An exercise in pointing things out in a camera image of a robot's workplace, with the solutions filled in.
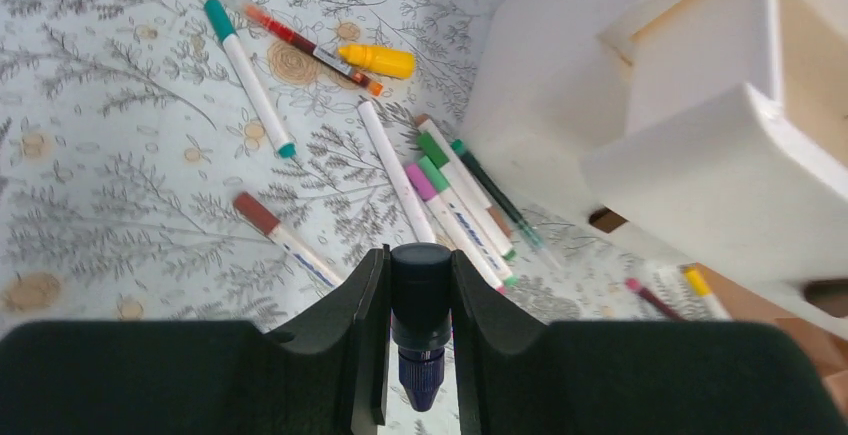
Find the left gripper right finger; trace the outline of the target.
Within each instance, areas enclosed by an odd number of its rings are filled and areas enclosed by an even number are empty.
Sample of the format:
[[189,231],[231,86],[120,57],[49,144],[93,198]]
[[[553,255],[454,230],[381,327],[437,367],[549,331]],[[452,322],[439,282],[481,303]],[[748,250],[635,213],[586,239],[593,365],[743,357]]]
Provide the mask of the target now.
[[748,322],[544,324],[452,260],[465,434],[841,434],[784,332]]

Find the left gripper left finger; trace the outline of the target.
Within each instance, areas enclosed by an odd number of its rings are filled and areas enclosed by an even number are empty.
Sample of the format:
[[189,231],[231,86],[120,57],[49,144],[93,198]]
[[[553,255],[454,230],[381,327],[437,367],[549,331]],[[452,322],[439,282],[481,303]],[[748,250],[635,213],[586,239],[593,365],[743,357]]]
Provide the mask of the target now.
[[38,321],[1,341],[5,434],[374,434],[389,260],[269,332],[246,320]]

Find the dark blue marker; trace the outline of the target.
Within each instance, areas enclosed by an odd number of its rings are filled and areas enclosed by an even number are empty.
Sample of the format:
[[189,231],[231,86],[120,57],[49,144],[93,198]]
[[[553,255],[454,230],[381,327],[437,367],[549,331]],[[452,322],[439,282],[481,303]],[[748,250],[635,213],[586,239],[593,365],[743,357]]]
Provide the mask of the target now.
[[398,347],[398,379],[413,410],[426,412],[444,381],[451,338],[452,252],[413,243],[391,250],[391,335]]

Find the dark red pen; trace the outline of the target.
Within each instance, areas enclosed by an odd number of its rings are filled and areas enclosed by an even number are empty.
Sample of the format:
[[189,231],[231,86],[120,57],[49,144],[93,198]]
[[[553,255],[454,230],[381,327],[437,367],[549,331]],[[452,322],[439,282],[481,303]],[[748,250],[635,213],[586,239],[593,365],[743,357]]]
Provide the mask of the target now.
[[663,302],[660,298],[658,298],[651,290],[649,290],[646,286],[644,286],[638,279],[635,278],[627,278],[625,280],[625,284],[627,288],[640,297],[642,300],[646,301],[660,313],[671,320],[675,321],[685,321],[685,318],[682,317],[679,313],[677,313],[674,309],[672,309],[669,305]]

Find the yellow glue bottle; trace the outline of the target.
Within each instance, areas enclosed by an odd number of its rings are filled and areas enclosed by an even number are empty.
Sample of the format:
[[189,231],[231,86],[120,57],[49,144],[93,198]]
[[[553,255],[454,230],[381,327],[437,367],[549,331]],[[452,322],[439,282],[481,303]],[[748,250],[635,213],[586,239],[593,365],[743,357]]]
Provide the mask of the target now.
[[397,79],[408,79],[416,69],[410,52],[383,46],[352,44],[340,47],[338,53],[349,64]]

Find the white three-drawer organizer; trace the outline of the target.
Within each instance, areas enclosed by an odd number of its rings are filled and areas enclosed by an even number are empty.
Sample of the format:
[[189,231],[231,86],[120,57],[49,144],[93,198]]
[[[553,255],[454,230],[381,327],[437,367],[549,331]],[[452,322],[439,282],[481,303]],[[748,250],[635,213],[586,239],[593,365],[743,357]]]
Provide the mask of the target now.
[[505,0],[460,128],[501,188],[837,336],[847,0]]

